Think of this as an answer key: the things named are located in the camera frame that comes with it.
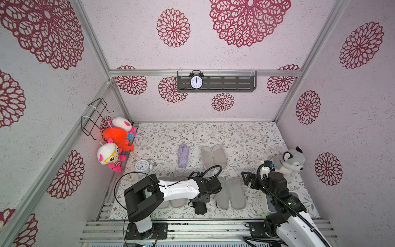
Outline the white pink plush top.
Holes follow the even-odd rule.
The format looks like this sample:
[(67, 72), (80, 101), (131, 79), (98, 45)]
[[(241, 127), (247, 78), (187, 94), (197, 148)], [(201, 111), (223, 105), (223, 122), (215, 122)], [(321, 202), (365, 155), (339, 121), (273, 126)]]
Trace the white pink plush top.
[(110, 120), (111, 127), (119, 127), (125, 130), (128, 134), (127, 140), (131, 141), (136, 136), (136, 128), (132, 126), (131, 122), (123, 117), (115, 117)]

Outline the grey wall shelf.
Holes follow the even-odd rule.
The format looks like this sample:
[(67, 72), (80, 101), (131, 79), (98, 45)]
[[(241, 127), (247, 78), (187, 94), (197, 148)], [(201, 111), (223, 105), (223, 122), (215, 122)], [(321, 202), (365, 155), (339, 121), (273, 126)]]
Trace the grey wall shelf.
[(204, 76), (201, 89), (194, 90), (190, 86), (189, 74), (177, 71), (176, 86), (180, 93), (252, 93), (257, 87), (257, 73), (250, 71), (248, 75), (236, 76)]

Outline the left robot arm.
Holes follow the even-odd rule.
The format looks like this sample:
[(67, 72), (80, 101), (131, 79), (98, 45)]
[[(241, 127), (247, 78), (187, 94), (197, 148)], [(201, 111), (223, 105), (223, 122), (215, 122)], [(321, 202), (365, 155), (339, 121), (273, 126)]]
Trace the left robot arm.
[(192, 203), (195, 214), (207, 213), (206, 204), (211, 195), (222, 190), (218, 179), (222, 166), (214, 165), (203, 173), (181, 179), (180, 181), (164, 181), (156, 175), (144, 174), (145, 177), (127, 188), (123, 195), (125, 203), (119, 205), (127, 211), (128, 221), (139, 234), (154, 231), (151, 214), (165, 201), (186, 199)]

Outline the black umbrella case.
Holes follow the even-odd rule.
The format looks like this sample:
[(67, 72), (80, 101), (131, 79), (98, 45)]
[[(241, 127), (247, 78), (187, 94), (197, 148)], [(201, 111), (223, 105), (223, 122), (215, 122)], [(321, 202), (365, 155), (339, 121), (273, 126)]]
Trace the black umbrella case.
[(231, 206), (235, 210), (242, 210), (246, 207), (244, 188), (239, 177), (229, 179), (219, 178), (221, 191), (216, 194), (216, 205), (221, 210), (228, 210)]

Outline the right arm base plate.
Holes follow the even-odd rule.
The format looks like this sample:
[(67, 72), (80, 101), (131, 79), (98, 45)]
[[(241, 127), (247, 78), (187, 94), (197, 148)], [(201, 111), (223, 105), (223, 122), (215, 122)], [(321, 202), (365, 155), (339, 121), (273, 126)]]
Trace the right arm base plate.
[(276, 230), (267, 221), (252, 221), (245, 224), (253, 238), (277, 238)]

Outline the purple folded umbrella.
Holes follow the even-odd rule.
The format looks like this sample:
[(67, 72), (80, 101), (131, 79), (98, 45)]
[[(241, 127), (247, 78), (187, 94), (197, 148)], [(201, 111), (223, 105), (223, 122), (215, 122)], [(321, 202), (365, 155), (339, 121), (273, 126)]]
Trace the purple folded umbrella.
[(178, 149), (179, 168), (187, 168), (190, 149), (186, 144), (180, 144)]

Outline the orange plush toy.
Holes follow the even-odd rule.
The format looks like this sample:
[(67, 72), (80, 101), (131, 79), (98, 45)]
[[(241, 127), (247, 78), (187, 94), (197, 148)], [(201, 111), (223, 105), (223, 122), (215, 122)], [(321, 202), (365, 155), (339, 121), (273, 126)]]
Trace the orange plush toy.
[(134, 145), (129, 146), (128, 133), (120, 127), (109, 127), (104, 130), (103, 136), (108, 143), (115, 143), (123, 151), (134, 151)]

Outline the husky plush toy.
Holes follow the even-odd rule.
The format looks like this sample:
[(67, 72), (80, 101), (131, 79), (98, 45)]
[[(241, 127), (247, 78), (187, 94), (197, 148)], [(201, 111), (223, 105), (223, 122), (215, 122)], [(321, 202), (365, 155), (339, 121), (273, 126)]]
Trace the husky plush toy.
[(291, 183), (294, 177), (304, 169), (306, 158), (302, 149), (296, 147), (274, 156), (271, 161), (274, 164), (275, 171), (282, 173), (287, 182)]

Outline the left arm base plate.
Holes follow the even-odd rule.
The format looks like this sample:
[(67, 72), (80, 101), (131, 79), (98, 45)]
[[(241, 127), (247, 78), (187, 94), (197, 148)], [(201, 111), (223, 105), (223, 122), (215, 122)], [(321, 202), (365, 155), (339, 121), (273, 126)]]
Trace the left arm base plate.
[(167, 239), (168, 234), (168, 223), (153, 223), (152, 229), (148, 230), (147, 232), (140, 233), (137, 230), (137, 226), (135, 223), (129, 223), (125, 239), (126, 240), (163, 240)]

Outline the white alarm clock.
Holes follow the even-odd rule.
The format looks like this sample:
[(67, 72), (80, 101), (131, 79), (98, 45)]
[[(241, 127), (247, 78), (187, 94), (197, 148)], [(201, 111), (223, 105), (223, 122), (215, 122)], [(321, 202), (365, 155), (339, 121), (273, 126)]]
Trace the white alarm clock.
[(139, 174), (149, 174), (153, 170), (153, 165), (147, 160), (139, 160), (135, 164), (135, 171)]

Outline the floral table mat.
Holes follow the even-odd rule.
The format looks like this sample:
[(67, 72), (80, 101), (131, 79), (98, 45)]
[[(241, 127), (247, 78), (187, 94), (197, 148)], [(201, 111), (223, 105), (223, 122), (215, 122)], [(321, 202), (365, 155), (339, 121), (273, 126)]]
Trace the floral table mat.
[[(186, 168), (179, 168), (178, 149), (186, 144), (190, 149)], [(260, 162), (270, 160), (288, 148), (275, 123), (270, 122), (217, 122), (217, 123), (140, 123), (134, 140), (135, 150), (129, 156), (124, 173), (135, 171), (135, 164), (146, 160), (159, 179), (168, 178), (179, 181), (192, 172), (204, 172), (202, 148), (214, 148), (221, 145), (224, 149), (227, 166), (219, 175), (226, 181), (233, 177), (242, 180), (241, 172), (256, 172)], [(121, 179), (115, 192), (110, 219), (123, 220), (127, 216), (124, 191), (144, 178), (145, 175), (130, 174)], [(290, 191), (298, 193), (312, 218), (320, 215), (311, 199), (301, 176), (297, 175), (288, 185)], [(255, 219), (265, 217), (263, 211), (264, 193), (243, 185), (246, 207), (236, 210), (229, 202), (229, 209), (217, 208), (216, 196), (211, 196), (207, 204), (207, 213), (197, 215), (194, 209), (185, 203), (176, 207), (169, 203), (166, 208), (156, 209), (152, 219)]]

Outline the black umbrella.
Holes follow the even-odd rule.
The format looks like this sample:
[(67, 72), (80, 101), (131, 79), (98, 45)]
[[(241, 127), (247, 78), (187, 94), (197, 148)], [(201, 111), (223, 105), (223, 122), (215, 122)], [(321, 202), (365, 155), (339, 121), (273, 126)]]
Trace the black umbrella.
[(195, 214), (197, 215), (204, 215), (207, 213), (205, 202), (193, 202), (192, 207), (194, 208)]

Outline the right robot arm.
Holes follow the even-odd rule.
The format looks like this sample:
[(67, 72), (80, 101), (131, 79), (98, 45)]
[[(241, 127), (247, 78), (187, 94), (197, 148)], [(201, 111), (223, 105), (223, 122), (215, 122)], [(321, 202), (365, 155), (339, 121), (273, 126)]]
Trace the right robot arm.
[(250, 247), (254, 242), (270, 247), (329, 247), (329, 241), (314, 224), (305, 206), (289, 193), (284, 175), (275, 170), (271, 161), (264, 161), (256, 173), (242, 172), (243, 183), (271, 198), (275, 213), (262, 221), (248, 222), (251, 237), (243, 237)]

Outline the white plush with glasses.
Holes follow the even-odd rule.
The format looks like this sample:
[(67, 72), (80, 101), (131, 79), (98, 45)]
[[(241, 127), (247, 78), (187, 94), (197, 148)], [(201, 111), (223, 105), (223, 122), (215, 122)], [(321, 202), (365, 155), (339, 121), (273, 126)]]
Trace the white plush with glasses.
[(107, 165), (114, 172), (121, 172), (121, 163), (126, 160), (126, 156), (120, 154), (122, 149), (115, 143), (110, 142), (102, 145), (97, 151), (97, 158), (100, 164)]

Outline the black alarm clock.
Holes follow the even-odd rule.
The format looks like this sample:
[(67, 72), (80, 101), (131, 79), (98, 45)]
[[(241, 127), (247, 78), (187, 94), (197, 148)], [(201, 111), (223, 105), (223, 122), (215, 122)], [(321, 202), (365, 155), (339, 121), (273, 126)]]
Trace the black alarm clock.
[(204, 74), (200, 70), (193, 70), (189, 74), (190, 86), (194, 90), (199, 90), (204, 84)]

